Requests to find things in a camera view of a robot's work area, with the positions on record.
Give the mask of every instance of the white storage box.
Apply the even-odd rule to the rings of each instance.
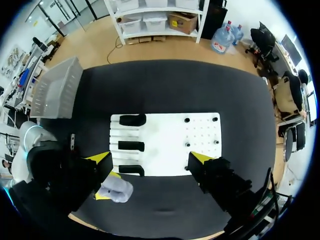
[[[141,15],[128,15],[119,22],[126,34],[135,34],[141,31]]]
[[[148,8],[165,8],[168,6],[168,0],[145,0]]]
[[[183,9],[199,9],[199,0],[175,0],[175,6]]]
[[[168,17],[164,12],[149,12],[143,15],[148,32],[162,32],[166,29]]]
[[[139,0],[113,0],[120,12],[139,8]]]
[[[30,117],[70,119],[83,71],[77,57],[49,69],[35,87]]]

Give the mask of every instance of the desk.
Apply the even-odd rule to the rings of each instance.
[[[31,66],[29,67],[29,73],[27,75],[27,79],[24,82],[22,89],[22,94],[16,98],[14,107],[25,107],[27,109],[31,109],[27,101],[32,102],[32,90],[34,87],[34,83],[32,83],[33,79],[36,79],[37,76],[37,69],[38,67],[41,68],[43,71],[48,71],[47,67],[41,64],[42,56],[39,56],[36,61],[34,61]]]
[[[220,114],[222,156],[257,191],[275,163],[273,104],[260,77],[232,67],[152,60],[88,68],[72,118],[40,124],[59,141],[75,133],[80,154],[89,157],[109,150],[112,114],[210,112]],[[230,219],[190,175],[121,176],[134,188],[127,203],[89,197],[74,215],[103,231],[142,238],[202,238],[222,231]]]
[[[275,42],[274,48],[272,53],[277,55],[279,57],[279,60],[276,62],[271,62],[271,66],[273,70],[275,70],[278,73],[278,76],[282,78],[284,73],[286,71],[290,71],[292,74],[297,76],[297,70],[295,68],[295,65],[293,64],[288,52],[285,50],[285,48],[278,43],[277,41]]]

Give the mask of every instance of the black office chair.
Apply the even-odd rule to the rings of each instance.
[[[296,142],[296,150],[293,150],[294,142]],[[300,121],[289,126],[284,132],[283,139],[283,160],[288,162],[291,153],[302,150],[306,145],[306,124]]]
[[[274,63],[279,60],[279,57],[273,53],[276,42],[275,36],[261,22],[259,29],[252,28],[250,32],[251,38],[257,48],[250,47],[245,50],[245,53],[250,52],[256,56],[255,68],[257,68],[260,61],[268,72],[272,72],[273,69],[270,62]]]

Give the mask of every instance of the person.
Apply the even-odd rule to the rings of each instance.
[[[290,71],[283,74],[279,83],[274,87],[274,98],[280,112],[295,114],[297,110],[303,119],[307,118],[301,87],[305,87],[308,81],[308,74],[303,69],[298,71],[298,76],[293,75]]]
[[[6,160],[2,160],[2,166],[3,166],[4,168],[8,169],[9,173],[12,174],[12,173],[11,173],[11,163],[10,163],[10,162],[8,162],[8,161],[6,161]]]

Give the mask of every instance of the white board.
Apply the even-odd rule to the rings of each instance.
[[[140,127],[120,125],[120,116],[112,115],[110,123],[109,149],[117,173],[119,165],[141,165],[145,176],[184,176],[191,174],[185,170],[191,151],[221,157],[218,113],[146,114],[146,123]],[[118,141],[144,142],[144,152],[120,150]]]

